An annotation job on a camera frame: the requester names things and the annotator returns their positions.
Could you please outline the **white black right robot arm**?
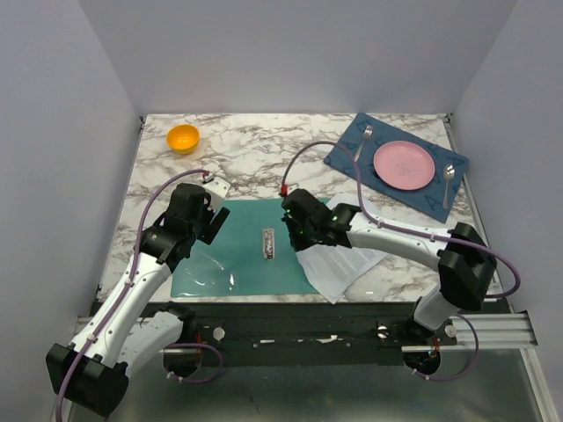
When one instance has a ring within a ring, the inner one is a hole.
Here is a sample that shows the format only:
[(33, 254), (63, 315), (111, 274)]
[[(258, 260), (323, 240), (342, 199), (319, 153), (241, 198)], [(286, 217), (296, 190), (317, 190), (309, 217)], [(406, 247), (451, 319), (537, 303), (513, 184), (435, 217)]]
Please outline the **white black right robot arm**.
[(314, 245), (377, 250), (438, 273), (438, 285), (417, 300), (405, 322), (406, 337), (414, 344), (427, 343), (458, 311), (481, 310), (497, 260), (471, 225), (438, 231), (398, 226), (357, 205), (328, 207), (304, 189), (284, 197), (281, 207), (294, 251)]

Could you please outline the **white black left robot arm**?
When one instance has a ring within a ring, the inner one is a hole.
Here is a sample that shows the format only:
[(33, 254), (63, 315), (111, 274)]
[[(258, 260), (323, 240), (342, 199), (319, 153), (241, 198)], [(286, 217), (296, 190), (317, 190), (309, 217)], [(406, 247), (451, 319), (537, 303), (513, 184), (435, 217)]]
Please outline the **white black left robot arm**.
[(128, 266), (90, 322), (66, 345), (53, 344), (46, 356), (57, 400), (69, 400), (109, 417), (125, 396), (130, 379), (161, 349), (188, 346), (195, 324), (188, 311), (158, 311), (137, 323), (159, 288), (194, 244), (210, 244), (229, 211), (221, 206), (230, 184), (220, 178), (202, 185), (182, 183), (167, 209), (143, 227)]

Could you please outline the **teal plastic folder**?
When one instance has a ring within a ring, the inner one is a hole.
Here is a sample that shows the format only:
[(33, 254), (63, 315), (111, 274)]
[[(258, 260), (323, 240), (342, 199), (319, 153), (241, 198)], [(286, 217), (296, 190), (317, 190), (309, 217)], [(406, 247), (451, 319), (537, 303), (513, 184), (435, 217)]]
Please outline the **teal plastic folder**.
[[(305, 295), (307, 281), (282, 221), (282, 200), (226, 200), (230, 215), (212, 244), (196, 243), (172, 275), (174, 298)], [(274, 230), (274, 259), (264, 259), (262, 230)]]

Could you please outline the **printed white paper sheets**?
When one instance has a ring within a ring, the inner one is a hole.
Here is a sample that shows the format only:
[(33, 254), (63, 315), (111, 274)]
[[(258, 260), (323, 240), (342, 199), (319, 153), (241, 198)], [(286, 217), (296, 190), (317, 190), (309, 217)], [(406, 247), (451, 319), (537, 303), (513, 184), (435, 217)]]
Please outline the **printed white paper sheets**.
[(307, 281), (331, 304), (386, 256), (384, 252), (371, 249), (326, 245), (315, 245), (296, 253)]

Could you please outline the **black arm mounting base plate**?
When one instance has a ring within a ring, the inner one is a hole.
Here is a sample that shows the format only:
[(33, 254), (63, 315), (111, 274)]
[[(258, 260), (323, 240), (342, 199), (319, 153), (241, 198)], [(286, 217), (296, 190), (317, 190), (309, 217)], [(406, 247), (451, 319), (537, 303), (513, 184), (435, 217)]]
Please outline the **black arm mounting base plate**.
[(143, 318), (170, 311), (184, 325), (180, 341), (200, 339), (221, 352), (228, 367), (400, 365), (405, 353), (453, 346), (445, 332), (424, 331), (402, 303), (179, 303), (157, 302)]

